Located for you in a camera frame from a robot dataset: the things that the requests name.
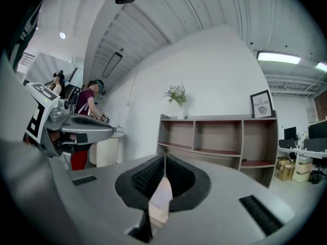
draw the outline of framed poster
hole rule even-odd
[[[273,117],[269,91],[265,90],[251,95],[252,117]]]

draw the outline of red shelf board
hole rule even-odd
[[[269,161],[256,160],[256,161],[242,161],[241,166],[269,166],[274,165]]]
[[[191,146],[175,144],[175,143],[170,143],[170,142],[160,142],[159,144],[164,144],[164,145],[168,145],[168,146],[171,146],[171,147],[178,147],[178,148],[187,149],[187,150],[192,149]]]
[[[196,148],[195,151],[204,152],[204,153],[215,153],[215,154],[240,155],[235,151],[223,151],[223,150],[213,150],[213,149],[205,149],[205,148]]]

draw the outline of woman in maroon shirt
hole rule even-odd
[[[101,80],[92,80],[88,87],[79,93],[75,113],[88,115],[88,111],[94,114],[99,119],[102,118],[102,113],[99,112],[94,104],[94,95],[102,94],[104,84]],[[74,153],[71,158],[72,170],[84,169],[87,162],[87,151],[79,151]]]

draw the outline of ceiling light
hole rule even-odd
[[[320,70],[323,70],[323,71],[327,71],[327,65],[324,64],[324,63],[318,63],[316,65],[316,68],[320,69]]]
[[[301,60],[298,56],[285,55],[279,53],[261,53],[258,52],[259,61],[273,61],[273,62],[284,62],[298,64]]]
[[[119,53],[114,53],[111,57],[110,61],[108,62],[106,68],[104,69],[102,73],[102,77],[108,78],[109,74],[112,72],[112,70],[116,67],[116,65],[119,63],[119,61],[122,59],[122,55]]]
[[[66,38],[66,34],[63,33],[63,32],[61,32],[59,35],[60,35],[60,38],[61,38],[61,39],[65,39],[65,38]]]

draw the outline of woman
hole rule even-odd
[[[92,80],[87,84],[84,90],[79,93],[75,113],[88,115],[88,111],[95,115],[98,119],[102,118],[102,113],[97,110],[94,104],[94,95],[102,94],[104,85],[101,80]],[[87,151],[79,151],[72,155],[72,170],[84,169],[87,162]]]
[[[65,76],[62,73],[56,75],[53,83],[49,86],[49,89],[52,90],[55,94],[59,95],[61,99],[65,99]]]

